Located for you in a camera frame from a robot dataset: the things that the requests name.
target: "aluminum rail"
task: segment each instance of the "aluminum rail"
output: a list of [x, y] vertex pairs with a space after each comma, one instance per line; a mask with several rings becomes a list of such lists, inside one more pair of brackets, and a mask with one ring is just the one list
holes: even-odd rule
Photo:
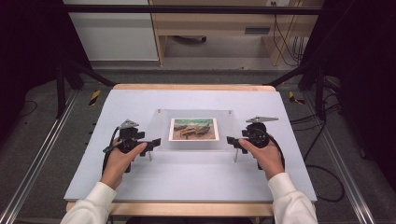
[[[303, 95], [308, 103], [309, 108], [313, 113], [315, 113], [312, 93], [308, 94], [307, 92], [303, 91]], [[316, 119], [316, 122], [317, 124], [320, 124], [319, 119]], [[332, 140], [329, 130], [326, 127], [324, 127], [323, 129], [322, 141], [326, 146], [330, 158], [332, 159], [332, 164], [334, 165], [335, 170], [337, 171], [340, 179], [344, 183], [344, 186], [346, 188], [346, 195], [348, 196], [349, 201], [352, 204], [352, 208], [354, 209], [356, 216], [359, 219], [359, 222], [362, 224], [374, 224], [374, 217], [371, 214], [371, 211], [367, 206], [366, 201], [364, 201], [364, 198], [361, 195], [361, 191], [359, 190], [355, 180], [353, 179], [352, 174], [349, 172], [349, 169], [347, 168], [347, 165], [344, 162], [342, 156], [338, 152], [337, 146]]]
[[78, 91], [71, 91], [71, 94], [66, 103], [67, 107], [64, 113], [60, 118], [56, 119], [54, 124], [52, 125], [49, 134], [47, 135], [41, 148], [38, 150], [37, 155], [35, 156], [34, 161], [32, 162], [29, 170], [27, 171], [25, 177], [20, 183], [20, 186], [18, 187], [17, 191], [9, 202], [7, 208], [1, 214], [0, 224], [8, 224], [14, 222], [15, 218], [21, 210], [24, 201], [26, 200], [30, 190], [32, 189], [33, 184], [37, 180], [41, 168], [44, 165], [44, 162], [50, 154], [52, 147], [55, 144], [55, 141], [58, 138], [58, 135], [62, 130], [65, 121], [67, 120], [67, 117], [70, 114], [70, 111], [74, 105], [77, 96]]
[[147, 6], [147, 5], [38, 5], [48, 11], [85, 13], [198, 13], [198, 14], [271, 14], [333, 15], [339, 9], [322, 7], [235, 7], [235, 6]]

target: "hand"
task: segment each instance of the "hand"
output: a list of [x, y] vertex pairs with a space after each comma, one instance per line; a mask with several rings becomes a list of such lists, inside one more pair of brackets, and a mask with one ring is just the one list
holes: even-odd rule
[[147, 146], [141, 143], [128, 153], [122, 153], [118, 148], [114, 148], [108, 157], [107, 166], [102, 174], [100, 182], [116, 189], [122, 182], [122, 174], [128, 168], [131, 161], [139, 155]]
[[245, 139], [239, 139], [238, 142], [256, 158], [260, 167], [264, 170], [267, 180], [271, 179], [274, 175], [285, 172], [279, 151], [272, 141], [269, 142], [268, 146], [262, 148], [253, 146]]

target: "framed picture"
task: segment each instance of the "framed picture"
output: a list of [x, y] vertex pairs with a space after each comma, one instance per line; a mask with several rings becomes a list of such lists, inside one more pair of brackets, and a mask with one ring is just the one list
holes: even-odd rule
[[216, 119], [172, 119], [169, 141], [219, 141]]

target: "wooden table edge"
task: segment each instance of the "wooden table edge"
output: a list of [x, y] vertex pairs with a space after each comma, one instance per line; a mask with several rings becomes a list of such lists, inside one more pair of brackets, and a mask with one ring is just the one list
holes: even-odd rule
[[180, 91], [276, 91], [273, 86], [194, 85], [194, 84], [117, 84], [113, 90], [180, 90]]
[[[68, 202], [69, 211], [76, 202]], [[271, 203], [112, 203], [112, 216], [141, 217], [271, 217]]]

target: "forearm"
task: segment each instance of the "forearm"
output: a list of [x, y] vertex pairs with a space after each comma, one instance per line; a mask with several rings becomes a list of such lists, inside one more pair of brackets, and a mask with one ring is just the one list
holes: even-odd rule
[[294, 187], [289, 174], [275, 175], [268, 185], [274, 195], [276, 223], [318, 223], [313, 204]]
[[117, 192], [109, 186], [98, 182], [90, 194], [66, 213], [63, 223], [106, 223], [108, 209]]

